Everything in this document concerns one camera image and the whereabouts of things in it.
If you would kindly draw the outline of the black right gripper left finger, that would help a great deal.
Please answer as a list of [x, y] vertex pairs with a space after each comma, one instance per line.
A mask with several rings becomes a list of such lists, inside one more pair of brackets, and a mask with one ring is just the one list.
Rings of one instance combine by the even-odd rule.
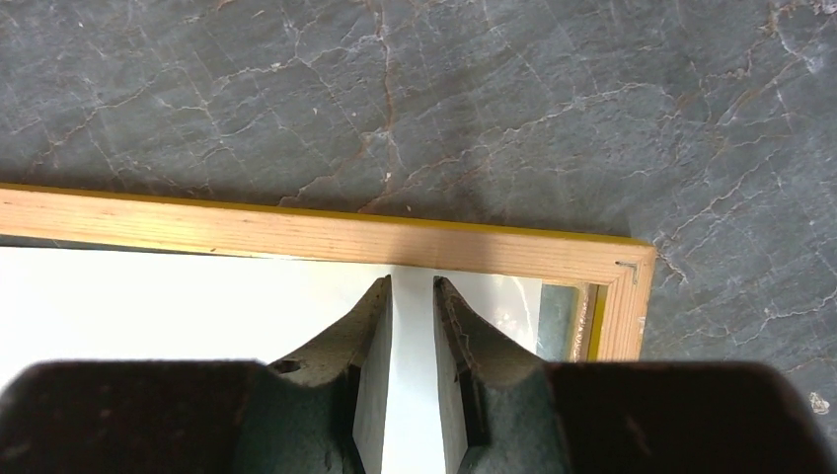
[[345, 315], [266, 366], [247, 398], [232, 472], [364, 472], [353, 436], [358, 393], [391, 300], [391, 278], [377, 278]]

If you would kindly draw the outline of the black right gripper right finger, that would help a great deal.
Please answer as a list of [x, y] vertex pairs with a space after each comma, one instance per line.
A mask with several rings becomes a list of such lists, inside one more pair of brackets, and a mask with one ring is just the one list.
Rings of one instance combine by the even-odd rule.
[[484, 319], [450, 279], [436, 277], [432, 297], [446, 472], [570, 472], [545, 361]]

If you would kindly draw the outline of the clear acrylic sheet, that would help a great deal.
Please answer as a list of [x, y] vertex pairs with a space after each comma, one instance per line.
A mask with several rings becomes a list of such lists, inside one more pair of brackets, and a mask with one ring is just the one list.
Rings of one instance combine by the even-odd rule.
[[587, 358], [596, 290], [503, 277], [491, 321], [518, 345], [548, 361]]

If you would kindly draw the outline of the building and sky photo print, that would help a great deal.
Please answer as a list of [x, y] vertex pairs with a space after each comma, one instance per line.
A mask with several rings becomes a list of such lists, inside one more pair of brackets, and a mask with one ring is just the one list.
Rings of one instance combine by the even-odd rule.
[[345, 315], [379, 277], [392, 308], [362, 370], [362, 473], [448, 473], [432, 286], [484, 319], [506, 276], [123, 252], [1, 252], [5, 473], [234, 473], [266, 366]]

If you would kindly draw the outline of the yellow wooden picture frame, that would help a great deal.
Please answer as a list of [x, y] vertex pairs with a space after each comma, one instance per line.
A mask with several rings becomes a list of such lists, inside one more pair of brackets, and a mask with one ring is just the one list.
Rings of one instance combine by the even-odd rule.
[[640, 356], [656, 251], [636, 239], [5, 184], [9, 236], [224, 256], [268, 255], [532, 277], [601, 287], [588, 357]]

